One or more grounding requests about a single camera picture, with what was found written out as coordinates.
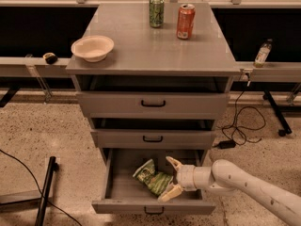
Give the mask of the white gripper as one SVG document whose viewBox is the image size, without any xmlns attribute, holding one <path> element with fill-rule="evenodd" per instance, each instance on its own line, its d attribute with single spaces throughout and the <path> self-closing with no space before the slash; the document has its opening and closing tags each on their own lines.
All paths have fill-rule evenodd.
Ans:
<svg viewBox="0 0 301 226">
<path fill-rule="evenodd" d="M 194 182 L 194 165 L 183 165 L 179 160 L 167 156 L 166 161 L 176 170 L 177 184 L 170 184 L 159 196 L 158 202 L 168 202 L 182 194 L 183 191 L 196 191 Z"/>
</svg>

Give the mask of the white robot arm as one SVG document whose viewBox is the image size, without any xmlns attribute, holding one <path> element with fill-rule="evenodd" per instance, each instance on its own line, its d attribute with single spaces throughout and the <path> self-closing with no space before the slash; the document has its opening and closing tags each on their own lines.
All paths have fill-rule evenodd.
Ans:
<svg viewBox="0 0 301 226">
<path fill-rule="evenodd" d="M 231 195 L 240 190 L 289 226 L 301 226 L 300 196 L 252 176 L 228 160 L 216 160 L 210 167 L 182 164 L 171 156 L 166 160 L 176 171 L 176 184 L 171 183 L 166 188 L 159 202 L 168 202 L 184 191 L 204 189 Z"/>
</svg>

